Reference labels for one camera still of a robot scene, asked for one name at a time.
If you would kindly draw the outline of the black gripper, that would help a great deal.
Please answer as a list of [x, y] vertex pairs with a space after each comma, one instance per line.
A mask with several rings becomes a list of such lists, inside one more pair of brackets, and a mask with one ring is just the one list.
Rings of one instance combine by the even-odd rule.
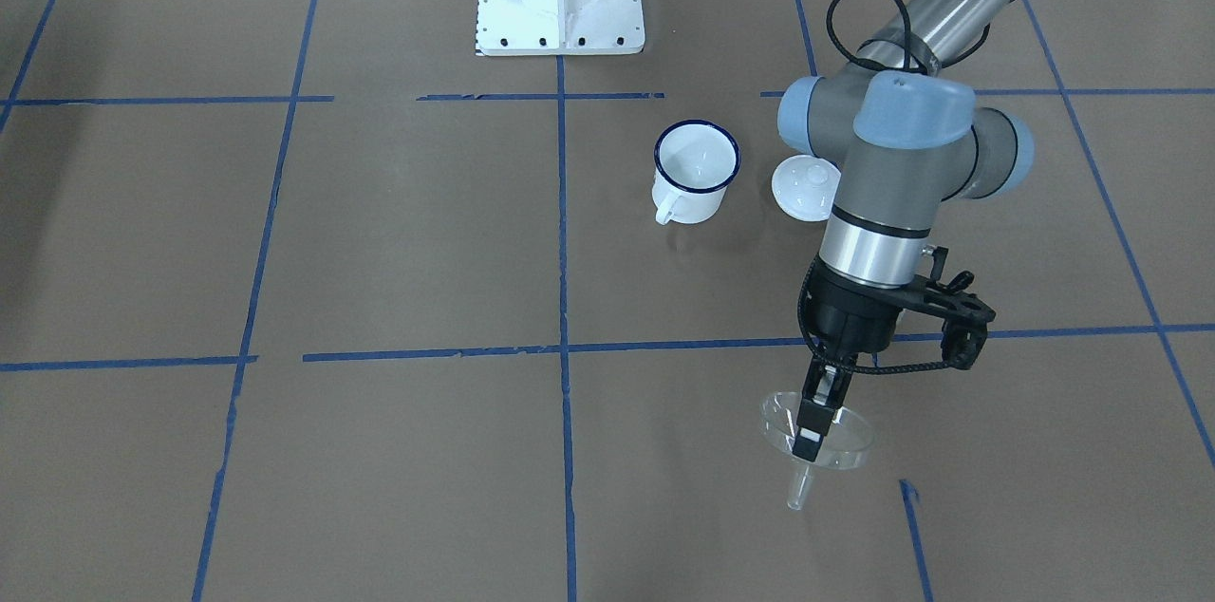
[[795, 412], [795, 458], [816, 461], [843, 407], [853, 370], [887, 371], [875, 364], [865, 366], [858, 358], [889, 347], [902, 313], [887, 300], [885, 289], [870, 291], [823, 260], [810, 263], [803, 281], [803, 337], [812, 359]]

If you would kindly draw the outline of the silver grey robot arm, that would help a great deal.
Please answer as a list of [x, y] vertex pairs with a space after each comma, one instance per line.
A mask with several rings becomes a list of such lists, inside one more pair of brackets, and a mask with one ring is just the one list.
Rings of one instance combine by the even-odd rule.
[[1019, 185], [1036, 148], [1024, 122], [977, 107], [972, 88], [940, 73], [1016, 1], [894, 0], [891, 22], [841, 49], [838, 74], [802, 78], [778, 105], [781, 139], [842, 169], [798, 296], [812, 360], [784, 443], [793, 458], [819, 458], [859, 358], [889, 347], [902, 313], [942, 322], [939, 359], [903, 372], [963, 371], [981, 355], [995, 313], [970, 292], [971, 272], [942, 281], [946, 248], [929, 230], [946, 199]]

